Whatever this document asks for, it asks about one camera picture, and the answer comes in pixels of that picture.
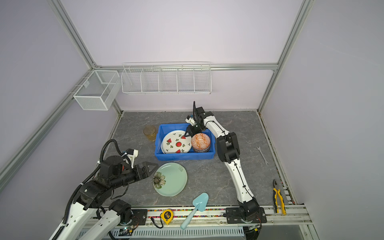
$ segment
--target blue plastic bin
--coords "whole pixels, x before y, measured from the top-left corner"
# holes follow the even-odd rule
[[[203,133],[207,134],[211,139],[211,148],[208,152],[195,152],[191,150],[187,153],[163,153],[161,151],[161,142],[163,138],[170,132],[174,130],[186,130],[188,123],[181,124],[161,124],[159,126],[159,132],[156,135],[155,141],[155,156],[159,161],[179,161],[179,160],[203,160],[203,159],[212,159],[216,153],[215,142],[216,138],[208,129]]]

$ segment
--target white wire basket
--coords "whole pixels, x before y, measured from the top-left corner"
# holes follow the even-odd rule
[[[73,97],[84,110],[108,110],[121,88],[117,71],[94,70]]]
[[[121,83],[126,94],[210,94],[212,91],[210,63],[135,64],[123,63]]]

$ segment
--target shovel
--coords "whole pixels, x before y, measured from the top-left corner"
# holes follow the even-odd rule
[[[195,209],[187,216],[187,218],[181,224],[180,227],[182,230],[184,230],[187,227],[187,225],[192,220],[192,217],[195,215],[197,210],[199,210],[200,212],[203,212],[205,210],[205,207],[207,206],[207,202],[208,202],[208,194],[206,192],[203,192],[193,200],[192,204],[193,206],[195,206]]]

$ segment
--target gray marble tabletop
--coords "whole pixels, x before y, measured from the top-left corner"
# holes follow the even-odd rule
[[[141,166],[141,162],[148,161],[161,166],[167,162],[158,161],[155,157],[155,143],[148,141],[143,134],[144,127],[154,125],[158,129],[160,124],[185,123],[185,118],[189,114],[189,112],[125,112],[114,134],[114,139],[118,142],[121,151],[127,148],[139,151],[135,164]],[[224,128],[236,133],[240,146],[242,169],[259,204],[273,205],[272,182],[274,179],[278,182],[284,201],[287,203],[257,113],[251,111],[225,111],[214,112],[214,115]],[[269,165],[264,163],[257,146],[261,147]],[[110,155],[117,155],[113,144],[106,153],[106,156]],[[129,185],[127,193],[120,199],[133,207],[184,206],[192,205],[195,197],[202,192],[206,192],[209,195],[208,205],[210,206],[238,205],[232,178],[217,154],[210,160],[188,160],[177,161],[177,163],[184,166],[188,173],[187,185],[178,195],[164,197],[158,194],[152,184],[152,175]],[[124,190],[125,187],[116,189],[114,196],[121,195]],[[109,206],[112,201],[114,200],[108,199],[104,205]]]

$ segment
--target metal wrench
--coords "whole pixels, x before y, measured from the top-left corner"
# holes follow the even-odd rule
[[[265,159],[264,154],[263,154],[262,151],[260,150],[260,146],[257,146],[257,150],[259,150],[259,152],[261,153],[261,155],[262,155],[262,157],[263,157],[263,159],[264,159],[265,164],[268,165],[269,162],[267,162],[267,160]]]

